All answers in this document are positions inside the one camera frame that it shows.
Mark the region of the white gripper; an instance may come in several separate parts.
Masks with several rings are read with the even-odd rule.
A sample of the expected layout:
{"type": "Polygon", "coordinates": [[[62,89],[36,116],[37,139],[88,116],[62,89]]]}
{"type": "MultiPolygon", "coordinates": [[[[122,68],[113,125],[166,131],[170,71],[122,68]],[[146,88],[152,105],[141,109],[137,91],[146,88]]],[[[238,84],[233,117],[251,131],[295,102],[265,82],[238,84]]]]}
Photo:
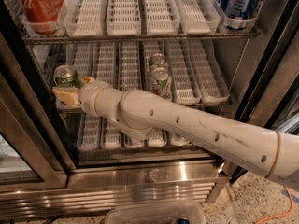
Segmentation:
{"type": "Polygon", "coordinates": [[[79,78],[81,89],[75,87],[54,87],[52,89],[55,97],[61,102],[73,108],[80,106],[87,114],[97,116],[95,101],[98,94],[111,85],[100,80],[94,81],[93,77],[81,76],[79,78]]]}

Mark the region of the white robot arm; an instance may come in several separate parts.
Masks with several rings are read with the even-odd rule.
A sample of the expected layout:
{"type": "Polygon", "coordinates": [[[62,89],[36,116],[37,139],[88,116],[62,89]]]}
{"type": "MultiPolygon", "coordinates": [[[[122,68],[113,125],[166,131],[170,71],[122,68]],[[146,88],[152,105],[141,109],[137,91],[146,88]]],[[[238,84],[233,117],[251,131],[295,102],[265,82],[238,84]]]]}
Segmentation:
{"type": "Polygon", "coordinates": [[[146,140],[160,128],[256,175],[299,190],[297,135],[178,105],[148,91],[120,91],[94,79],[81,88],[54,87],[53,93],[71,107],[107,119],[134,139],[146,140]]]}

